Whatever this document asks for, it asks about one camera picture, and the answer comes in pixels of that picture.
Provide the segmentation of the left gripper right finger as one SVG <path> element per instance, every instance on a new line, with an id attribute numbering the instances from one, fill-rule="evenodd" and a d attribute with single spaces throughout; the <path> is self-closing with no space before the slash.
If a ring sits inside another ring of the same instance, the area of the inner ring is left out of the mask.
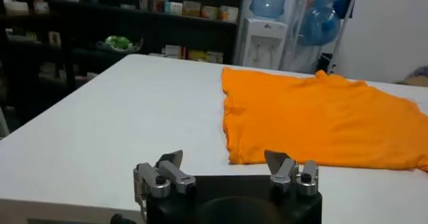
<path id="1" fill-rule="evenodd" d="M 318 165 L 307 160 L 303 169 L 284 152 L 264 151 L 265 161 L 271 172 L 272 189 L 285 195 L 294 187 L 301 196 L 314 196 L 318 193 Z"/>

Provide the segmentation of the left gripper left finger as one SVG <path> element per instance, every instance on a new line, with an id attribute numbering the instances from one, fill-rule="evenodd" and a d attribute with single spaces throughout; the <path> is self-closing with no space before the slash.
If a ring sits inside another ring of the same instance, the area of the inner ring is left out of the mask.
<path id="1" fill-rule="evenodd" d="M 163 154 L 154 166 L 148 162 L 137 164 L 133 170 L 134 200 L 145 201 L 149 195 L 165 198 L 172 188 L 189 195 L 196 188 L 197 180 L 180 169 L 182 159 L 183 151 L 177 150 Z"/>

